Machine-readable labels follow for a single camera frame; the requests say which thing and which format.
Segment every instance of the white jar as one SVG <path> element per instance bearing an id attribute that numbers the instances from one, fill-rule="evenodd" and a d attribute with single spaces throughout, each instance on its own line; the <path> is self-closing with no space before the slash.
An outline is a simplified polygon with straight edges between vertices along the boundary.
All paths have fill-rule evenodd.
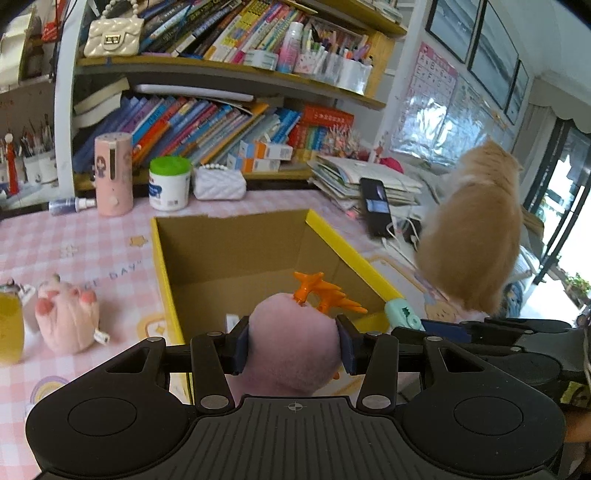
<path id="1" fill-rule="evenodd" d="M 173 212 L 189 203 L 192 165 L 183 157 L 160 157 L 150 162 L 148 192 L 156 210 Z"/>

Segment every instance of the green lid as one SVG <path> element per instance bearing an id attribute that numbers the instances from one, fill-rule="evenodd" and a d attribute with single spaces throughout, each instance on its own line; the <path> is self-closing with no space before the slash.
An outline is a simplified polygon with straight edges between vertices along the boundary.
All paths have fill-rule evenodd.
<path id="1" fill-rule="evenodd" d="M 184 175 L 191 171 L 191 162 L 183 157 L 158 157 L 150 162 L 150 173 L 163 177 Z"/>

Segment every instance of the orange plastic toy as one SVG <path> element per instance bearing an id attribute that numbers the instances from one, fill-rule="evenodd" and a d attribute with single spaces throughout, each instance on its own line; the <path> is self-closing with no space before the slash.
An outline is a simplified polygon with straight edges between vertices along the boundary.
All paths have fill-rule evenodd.
<path id="1" fill-rule="evenodd" d="M 320 303 L 317 310 L 324 314 L 328 314 L 331 307 L 340 307 L 357 313 L 368 312 L 361 306 L 361 304 L 349 300 L 347 295 L 341 291 L 338 285 L 333 285 L 332 283 L 322 280 L 324 277 L 324 273 L 322 272 L 313 275 L 294 272 L 294 276 L 301 282 L 300 288 L 294 293 L 294 300 L 300 305 L 306 303 L 308 295 L 314 292 L 320 297 Z"/>

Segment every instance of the plush paw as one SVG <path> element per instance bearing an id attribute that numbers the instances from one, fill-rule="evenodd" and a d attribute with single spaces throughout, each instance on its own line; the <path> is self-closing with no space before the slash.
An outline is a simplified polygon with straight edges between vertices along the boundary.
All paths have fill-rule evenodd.
<path id="1" fill-rule="evenodd" d="M 49 299 L 38 299 L 35 304 L 35 313 L 40 316 L 48 315 L 53 310 L 53 302 Z"/>
<path id="2" fill-rule="evenodd" d="M 96 293 L 93 290 L 85 290 L 80 294 L 82 303 L 92 304 L 96 302 Z"/>

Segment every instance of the cardboard box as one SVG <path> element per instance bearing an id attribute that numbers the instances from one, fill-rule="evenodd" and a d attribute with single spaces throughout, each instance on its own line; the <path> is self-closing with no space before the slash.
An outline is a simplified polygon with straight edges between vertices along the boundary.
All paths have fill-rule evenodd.
<path id="1" fill-rule="evenodd" d="M 264 160 L 291 160 L 294 149 L 286 144 L 240 141 L 238 156 Z"/>
<path id="2" fill-rule="evenodd" d="M 178 343 L 225 331 L 227 314 L 249 315 L 265 298 L 294 292 L 299 287 L 295 271 L 324 272 L 325 280 L 368 309 L 367 316 L 330 312 L 358 319 L 363 331 L 386 331 L 384 316 L 367 319 L 400 296 L 313 210 L 224 219 L 159 217 L 152 219 L 152 239 L 168 331 Z"/>

